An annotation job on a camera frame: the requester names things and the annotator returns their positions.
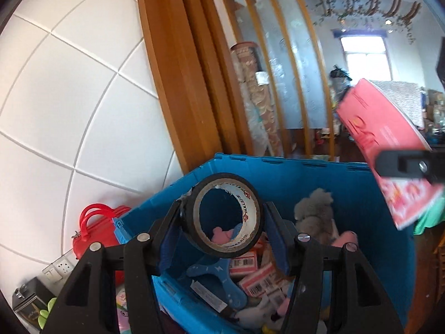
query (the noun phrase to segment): silver screw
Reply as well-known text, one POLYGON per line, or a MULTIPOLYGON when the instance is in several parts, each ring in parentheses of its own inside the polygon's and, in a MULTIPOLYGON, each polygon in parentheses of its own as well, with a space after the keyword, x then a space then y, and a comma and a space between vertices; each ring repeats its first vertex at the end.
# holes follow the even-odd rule
POLYGON ((298 234, 298 240, 301 242, 308 242, 311 239, 311 237, 306 233, 299 233, 298 234))
POLYGON ((426 173, 426 171, 428 170, 428 166, 426 165, 426 163, 424 161, 420 161, 419 167, 423 173, 426 173))
POLYGON ((348 243, 345 245, 345 247, 346 247, 346 249, 347 249, 348 251, 350 251, 350 252, 355 252, 355 251, 357 251, 357 245, 356 245, 355 243, 353 243, 353 242, 348 242, 348 243))
POLYGON ((91 251, 97 251, 98 249, 100 249, 102 247, 102 244, 100 242, 93 242, 90 245, 90 250, 91 251))
POLYGON ((145 232, 140 233, 140 234, 137 236, 137 240, 140 241, 140 242, 148 241, 148 240, 150 240, 150 234, 145 233, 145 232))

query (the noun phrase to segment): wooden slat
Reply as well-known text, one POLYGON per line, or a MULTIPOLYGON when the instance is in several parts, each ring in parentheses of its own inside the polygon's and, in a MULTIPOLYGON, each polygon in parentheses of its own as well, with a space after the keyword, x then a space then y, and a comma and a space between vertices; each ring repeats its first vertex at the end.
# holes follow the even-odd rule
POLYGON ((320 40, 318 39, 317 33, 315 32, 314 25, 312 25, 311 17, 309 16, 308 9, 304 0, 297 0, 297 4, 303 14, 304 21, 309 30, 309 36, 311 37, 312 45, 317 56, 317 64, 320 70, 321 81, 323 83, 324 101, 326 104, 326 117, 329 127, 329 155, 331 160, 335 155, 335 137, 334 137, 334 118, 332 115, 332 101, 331 93, 329 91, 328 78, 326 77, 326 66, 324 65, 324 58, 321 51, 320 40))
POLYGON ((288 29, 286 27, 286 22, 284 21, 283 12, 281 11, 278 0, 270 0, 270 1, 275 13, 275 17, 277 18, 278 25, 280 27, 281 34, 283 35, 284 43, 286 44, 286 50, 288 51, 289 60, 292 66, 292 72, 295 77, 295 87, 297 89, 298 100, 300 102, 301 119, 303 121, 304 142, 305 142, 304 151, 306 152, 306 156, 310 157, 312 155, 312 141, 309 132, 308 112, 306 110, 306 103, 304 102, 303 89, 301 87, 300 73, 298 71, 297 61, 295 60, 295 55, 292 51, 291 39, 289 37, 288 29))
POLYGON ((184 173, 222 151, 183 0, 138 0, 157 94, 184 173))
POLYGON ((191 32, 201 62, 204 80, 217 121, 222 147, 226 153, 240 154, 234 116, 228 100, 224 77, 219 65, 216 47, 210 34, 201 0, 183 0, 191 32))
POLYGON ((206 15, 210 33, 214 42, 220 70, 224 79, 226 95, 233 114, 233 123, 237 131, 242 154, 254 155, 252 137, 249 131, 248 120, 244 110, 244 102, 241 95, 241 88, 233 66, 230 51, 226 45, 221 20, 214 4, 214 0, 201 0, 204 13, 206 15))
POLYGON ((243 35, 241 33, 241 29, 239 28, 237 19, 236 19, 236 8, 235 8, 235 0, 222 0, 226 11, 229 15, 230 25, 232 26, 233 34, 235 35, 235 39, 237 43, 241 43, 243 40, 243 35))
POLYGON ((249 14, 251 16, 251 19, 252 19, 252 22, 253 22, 253 26, 254 26, 254 29, 255 29, 255 33, 256 33, 257 38, 258 38, 259 47, 261 48, 261 51, 263 53, 264 61, 266 63, 266 69, 267 69, 268 74, 269 74, 270 86, 271 86, 272 93, 274 95, 274 100, 275 100, 275 104, 276 104, 276 108, 277 108, 278 126, 280 128, 281 140, 282 140, 282 143, 283 143, 284 154, 285 154, 285 156, 289 156, 290 153, 291 153, 291 146, 290 146, 290 142, 289 142, 289 135, 288 135, 288 132, 286 131, 286 129, 284 128, 283 111, 281 109, 281 103, 280 103, 280 100, 278 98, 278 94, 277 94, 277 90, 276 90, 275 78, 274 78, 274 75, 272 73, 272 67, 271 67, 271 63, 270 63, 270 59, 269 59, 269 53, 268 53, 268 48, 267 48, 267 45, 266 45, 266 40, 265 40, 263 26, 261 24, 261 20, 259 18, 258 12, 257 12, 257 10, 255 8, 255 0, 246 0, 246 3, 248 5, 248 11, 249 11, 249 14))

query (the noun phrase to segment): pink package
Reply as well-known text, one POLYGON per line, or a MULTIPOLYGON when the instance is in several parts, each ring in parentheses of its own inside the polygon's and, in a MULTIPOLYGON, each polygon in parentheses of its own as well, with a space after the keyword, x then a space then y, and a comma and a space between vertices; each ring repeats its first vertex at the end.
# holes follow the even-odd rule
POLYGON ((374 170, 382 150, 430 150, 411 121, 374 84, 361 79, 337 108, 337 114, 360 148, 379 185, 392 219, 402 230, 440 196, 443 185, 426 179, 383 178, 374 170))

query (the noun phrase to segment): blue storage crate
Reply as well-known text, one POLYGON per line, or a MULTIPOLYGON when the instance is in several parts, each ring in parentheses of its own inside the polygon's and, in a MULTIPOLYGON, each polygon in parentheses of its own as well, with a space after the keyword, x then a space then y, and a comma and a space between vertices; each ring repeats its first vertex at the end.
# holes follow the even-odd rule
MULTIPOLYGON (((205 177, 221 172, 233 173, 248 180, 264 202, 272 201, 282 217, 292 221, 294 206, 302 198, 308 197, 317 188, 331 192, 339 232, 352 230, 357 233, 360 249, 388 292, 402 324, 406 324, 415 282, 413 227, 403 231, 395 228, 386 202, 366 164, 216 154, 214 159, 118 219, 118 240, 124 243, 128 238, 148 231, 156 219, 166 215, 175 199, 205 177)), ((221 204, 212 205, 209 209, 215 217, 225 214, 225 207, 221 204)), ((158 299, 169 312, 174 311, 173 316, 186 330, 193 320, 194 323, 201 322, 202 330, 191 327, 194 334, 208 332, 212 327, 215 333, 233 333, 233 325, 226 323, 221 327, 221 321, 215 319, 212 309, 204 303, 195 302, 196 298, 188 287, 189 282, 184 280, 185 270, 201 256, 199 250, 181 237, 172 267, 161 279, 155 279, 158 299), (176 291, 182 288, 181 295, 187 298, 184 302, 195 300, 193 305, 169 308, 166 302, 174 300, 168 297, 167 290, 159 286, 161 281, 170 282, 176 291)))

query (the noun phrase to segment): red handbag handle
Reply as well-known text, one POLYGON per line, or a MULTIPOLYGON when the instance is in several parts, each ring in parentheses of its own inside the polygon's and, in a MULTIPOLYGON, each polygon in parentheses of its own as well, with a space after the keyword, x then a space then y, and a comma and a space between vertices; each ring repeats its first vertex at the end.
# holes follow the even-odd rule
POLYGON ((118 217, 119 215, 126 213, 129 210, 131 210, 131 208, 127 206, 119 206, 113 210, 109 206, 101 203, 94 203, 92 205, 85 207, 79 218, 79 226, 81 229, 81 240, 86 241, 90 237, 90 234, 88 233, 87 223, 91 217, 95 215, 103 215, 111 220, 112 218, 118 217), (95 208, 95 210, 87 214, 87 212, 93 208, 95 208))

